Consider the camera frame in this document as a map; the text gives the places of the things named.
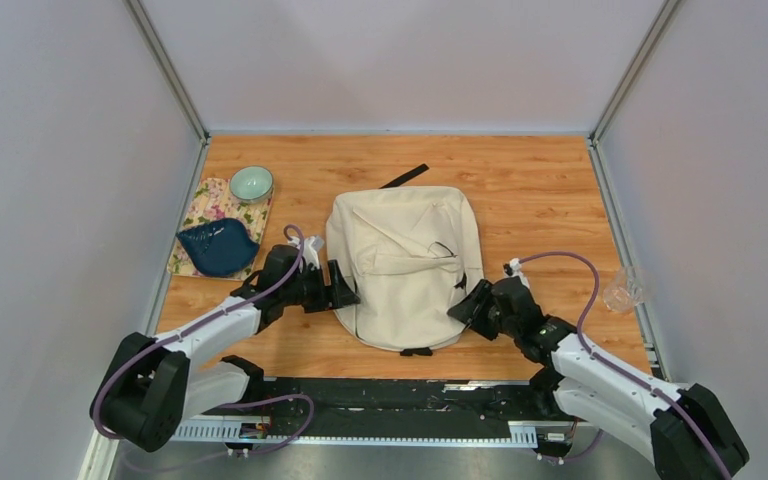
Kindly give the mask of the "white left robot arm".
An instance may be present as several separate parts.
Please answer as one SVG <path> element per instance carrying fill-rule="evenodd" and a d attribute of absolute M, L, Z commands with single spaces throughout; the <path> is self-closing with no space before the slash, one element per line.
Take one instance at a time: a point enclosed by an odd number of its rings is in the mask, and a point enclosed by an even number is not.
<path fill-rule="evenodd" d="M 96 430 L 154 452 L 193 416 L 228 405 L 256 413 L 266 398 L 262 369 L 238 356 L 211 368 L 206 363 L 265 330 L 288 307 L 338 310 L 359 304 L 356 290 L 337 261 L 320 264 L 311 242 L 273 247 L 262 268 L 206 314 L 154 337 L 136 332 L 120 342 L 89 407 Z"/>

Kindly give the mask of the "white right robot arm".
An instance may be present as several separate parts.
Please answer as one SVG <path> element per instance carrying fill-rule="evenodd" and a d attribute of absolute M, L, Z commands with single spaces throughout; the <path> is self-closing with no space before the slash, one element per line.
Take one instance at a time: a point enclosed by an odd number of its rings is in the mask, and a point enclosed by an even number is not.
<path fill-rule="evenodd" d="M 646 458 L 662 479 L 725 479 L 750 460 L 717 396 L 632 368 L 590 343 L 572 323 L 542 312 L 518 278 L 480 281 L 450 317 L 482 337 L 510 337 L 541 365 L 530 404 L 542 418 L 562 412 L 589 422 Z"/>

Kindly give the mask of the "beige canvas backpack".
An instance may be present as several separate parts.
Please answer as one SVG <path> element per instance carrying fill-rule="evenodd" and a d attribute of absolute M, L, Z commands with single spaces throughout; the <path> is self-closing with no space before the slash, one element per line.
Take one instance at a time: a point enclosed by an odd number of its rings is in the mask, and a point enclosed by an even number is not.
<path fill-rule="evenodd" d="M 335 197 L 326 249 L 358 303 L 338 321 L 361 343 L 403 355 L 456 343 L 465 329 L 448 310 L 483 279 L 476 216 L 450 186 L 416 186 L 421 164 L 378 189 Z"/>

